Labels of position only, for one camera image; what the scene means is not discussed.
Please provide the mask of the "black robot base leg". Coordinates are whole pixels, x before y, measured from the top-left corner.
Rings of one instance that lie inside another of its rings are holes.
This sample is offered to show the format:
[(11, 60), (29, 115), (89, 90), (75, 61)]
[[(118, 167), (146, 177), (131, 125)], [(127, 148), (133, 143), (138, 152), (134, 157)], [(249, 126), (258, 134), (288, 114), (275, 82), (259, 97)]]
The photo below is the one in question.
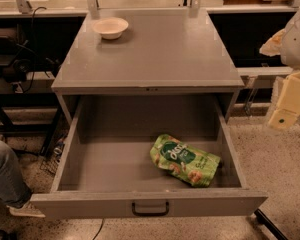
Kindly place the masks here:
[(276, 225), (260, 210), (254, 212), (257, 221), (264, 225), (277, 240), (288, 240), (288, 238), (276, 227)]

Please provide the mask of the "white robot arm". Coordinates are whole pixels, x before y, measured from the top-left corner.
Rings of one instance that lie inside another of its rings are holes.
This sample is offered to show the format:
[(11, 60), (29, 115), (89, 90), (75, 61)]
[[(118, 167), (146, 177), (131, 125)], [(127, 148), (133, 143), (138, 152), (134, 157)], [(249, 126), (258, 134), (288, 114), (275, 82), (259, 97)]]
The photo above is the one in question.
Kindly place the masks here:
[(270, 57), (279, 55), (281, 63), (293, 69), (286, 78), (275, 80), (266, 123), (269, 128), (286, 130), (300, 117), (300, 9), (259, 52)]

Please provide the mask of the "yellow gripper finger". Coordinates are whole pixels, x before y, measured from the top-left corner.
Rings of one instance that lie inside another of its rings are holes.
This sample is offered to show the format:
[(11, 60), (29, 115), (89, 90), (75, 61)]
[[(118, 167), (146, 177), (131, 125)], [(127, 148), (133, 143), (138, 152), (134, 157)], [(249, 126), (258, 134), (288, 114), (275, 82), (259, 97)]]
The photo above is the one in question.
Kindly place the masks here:
[(275, 79), (271, 105), (267, 112), (267, 126), (286, 130), (300, 117), (300, 71)]

